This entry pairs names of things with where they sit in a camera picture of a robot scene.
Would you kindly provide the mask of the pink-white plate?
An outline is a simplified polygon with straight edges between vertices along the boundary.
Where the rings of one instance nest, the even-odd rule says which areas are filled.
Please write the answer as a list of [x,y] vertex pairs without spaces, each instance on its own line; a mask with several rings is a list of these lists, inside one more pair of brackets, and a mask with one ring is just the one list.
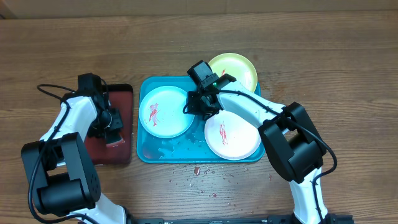
[[231,161],[251,156],[261,144],[257,128],[225,110],[206,121],[204,135],[208,147],[217,156]]

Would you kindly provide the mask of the light blue plate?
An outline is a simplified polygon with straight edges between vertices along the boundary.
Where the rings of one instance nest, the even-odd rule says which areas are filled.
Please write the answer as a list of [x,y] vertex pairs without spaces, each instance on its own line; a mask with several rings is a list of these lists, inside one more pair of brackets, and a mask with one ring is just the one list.
[[151,90],[140,102],[139,119],[144,129],[158,138],[174,138],[193,123],[194,115],[183,113],[187,92],[176,86]]

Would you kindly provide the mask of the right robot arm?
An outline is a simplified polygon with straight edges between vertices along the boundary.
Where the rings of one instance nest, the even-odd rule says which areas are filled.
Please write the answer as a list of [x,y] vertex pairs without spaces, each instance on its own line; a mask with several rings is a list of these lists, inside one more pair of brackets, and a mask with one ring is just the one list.
[[259,131],[274,170],[290,184],[294,217],[300,223],[326,223],[320,177],[331,148],[320,137],[305,108],[273,103],[247,90],[231,75],[190,75],[197,89],[188,93],[184,113],[206,119],[232,112]]

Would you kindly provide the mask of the yellow-green plate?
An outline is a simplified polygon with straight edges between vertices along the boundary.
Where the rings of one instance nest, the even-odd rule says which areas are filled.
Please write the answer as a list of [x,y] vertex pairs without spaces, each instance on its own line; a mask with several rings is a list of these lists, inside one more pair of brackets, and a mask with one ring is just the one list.
[[219,77],[224,74],[231,75],[246,89],[255,92],[258,81],[257,71],[246,57],[236,53],[224,53],[212,58],[208,64]]

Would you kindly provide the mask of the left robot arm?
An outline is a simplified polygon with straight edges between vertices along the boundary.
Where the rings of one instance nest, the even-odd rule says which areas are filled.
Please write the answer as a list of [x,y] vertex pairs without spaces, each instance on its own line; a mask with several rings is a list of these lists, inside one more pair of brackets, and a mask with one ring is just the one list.
[[123,123],[111,107],[109,91],[77,91],[64,95],[53,126],[39,141],[21,150],[29,181],[28,206],[41,223],[77,219],[83,223],[134,223],[125,207],[101,191],[90,154],[113,159],[126,147]]

